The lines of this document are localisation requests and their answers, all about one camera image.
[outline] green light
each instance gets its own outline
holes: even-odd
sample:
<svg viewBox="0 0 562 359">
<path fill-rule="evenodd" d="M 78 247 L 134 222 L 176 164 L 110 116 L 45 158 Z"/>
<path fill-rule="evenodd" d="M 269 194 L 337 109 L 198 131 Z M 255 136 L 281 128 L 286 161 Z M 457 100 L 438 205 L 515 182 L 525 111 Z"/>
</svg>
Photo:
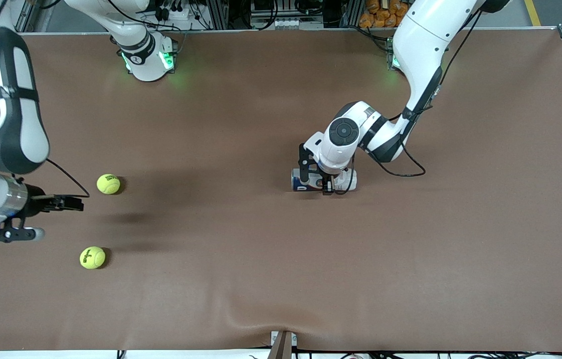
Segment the green light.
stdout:
<svg viewBox="0 0 562 359">
<path fill-rule="evenodd" d="M 173 59 L 172 59 L 172 54 L 171 54 L 171 53 L 167 52 L 167 53 L 164 54 L 164 53 L 162 53 L 162 52 L 159 52 L 159 57 L 162 59 L 163 66 L 164 66 L 167 70 L 169 70 L 169 69 L 171 69 L 171 68 L 174 67 L 174 64 L 173 64 L 174 61 L 173 61 Z"/>
<path fill-rule="evenodd" d="M 123 52 L 121 53 L 121 57 L 123 57 L 123 61 L 124 61 L 124 63 L 126 63 L 126 68 L 128 69 L 128 71 L 131 71 L 130 65 L 128 64 L 128 59 L 126 59 L 126 55 L 124 55 Z"/>
</svg>

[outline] tennis ball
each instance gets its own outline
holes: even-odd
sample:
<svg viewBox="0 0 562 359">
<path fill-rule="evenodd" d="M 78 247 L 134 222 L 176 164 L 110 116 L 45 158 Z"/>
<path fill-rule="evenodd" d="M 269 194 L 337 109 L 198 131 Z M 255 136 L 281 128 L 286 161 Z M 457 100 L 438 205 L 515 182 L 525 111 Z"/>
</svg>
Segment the tennis ball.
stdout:
<svg viewBox="0 0 562 359">
<path fill-rule="evenodd" d="M 121 182 L 119 182 L 119 178 L 115 175 L 111 175 L 110 173 L 102 175 L 99 179 L 97 179 L 97 188 L 104 194 L 117 193 L 120 186 Z"/>
<path fill-rule="evenodd" d="M 85 248 L 82 255 L 79 257 L 79 263 L 81 263 L 85 269 L 99 268 L 105 260 L 106 254 L 103 252 L 103 249 L 99 247 Z"/>
</svg>

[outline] white robotic arm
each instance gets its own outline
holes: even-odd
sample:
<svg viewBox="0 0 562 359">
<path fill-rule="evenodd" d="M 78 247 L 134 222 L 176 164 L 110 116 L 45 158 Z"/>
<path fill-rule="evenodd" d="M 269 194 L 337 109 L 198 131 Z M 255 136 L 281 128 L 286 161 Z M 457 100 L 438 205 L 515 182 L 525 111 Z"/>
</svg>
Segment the white robotic arm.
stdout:
<svg viewBox="0 0 562 359">
<path fill-rule="evenodd" d="M 445 49 L 477 9 L 495 12 L 510 0 L 416 0 L 394 34 L 394 56 L 410 84 L 410 98 L 395 123 L 365 102 L 345 105 L 324 134 L 317 132 L 299 146 L 300 182 L 310 182 L 309 166 L 317 165 L 324 194 L 349 188 L 336 178 L 356 151 L 364 150 L 379 163 L 394 161 L 402 152 L 420 113 L 429 106 L 442 77 Z"/>
<path fill-rule="evenodd" d="M 110 32 L 121 49 L 126 68 L 141 81 L 155 81 L 174 71 L 176 41 L 157 31 L 148 31 L 140 20 L 131 20 L 148 7 L 150 0 L 66 0 Z"/>
<path fill-rule="evenodd" d="M 12 218 L 23 220 L 40 211 L 82 210 L 75 198 L 43 196 L 38 187 L 14 178 L 30 173 L 48 157 L 48 137 L 41 123 L 39 96 L 28 47 L 12 27 L 9 1 L 0 1 L 0 240 L 39 239 L 43 230 L 15 228 Z"/>
</svg>

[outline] black circular cap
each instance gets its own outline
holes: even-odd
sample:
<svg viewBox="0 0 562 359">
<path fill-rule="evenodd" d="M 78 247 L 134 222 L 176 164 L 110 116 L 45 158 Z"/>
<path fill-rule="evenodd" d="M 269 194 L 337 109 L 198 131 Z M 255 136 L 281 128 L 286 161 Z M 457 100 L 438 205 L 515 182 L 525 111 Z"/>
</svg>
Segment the black circular cap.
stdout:
<svg viewBox="0 0 562 359">
<path fill-rule="evenodd" d="M 358 136 L 358 125 L 349 118 L 338 118 L 329 127 L 329 138 L 336 146 L 354 143 Z"/>
</svg>

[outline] brown table surface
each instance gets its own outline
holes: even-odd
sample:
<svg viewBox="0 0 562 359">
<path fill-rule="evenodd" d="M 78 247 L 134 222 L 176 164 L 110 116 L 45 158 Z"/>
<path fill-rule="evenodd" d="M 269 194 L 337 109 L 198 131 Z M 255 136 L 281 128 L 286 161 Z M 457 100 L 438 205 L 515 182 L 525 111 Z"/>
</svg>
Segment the brown table surface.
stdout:
<svg viewBox="0 0 562 359">
<path fill-rule="evenodd" d="M 333 197 L 291 192 L 299 143 L 348 102 L 394 115 L 409 94 L 360 34 L 190 34 L 154 83 L 107 36 L 25 39 L 51 159 L 93 196 L 30 219 L 43 241 L 0 243 L 0 350 L 247 348 L 289 329 L 311 350 L 562 351 L 556 31 L 474 32 L 411 136 L 428 174 L 359 153 L 359 190 Z M 98 193 L 103 173 L 125 192 Z M 77 191 L 49 164 L 26 180 Z M 106 268 L 79 265 L 91 245 Z"/>
</svg>

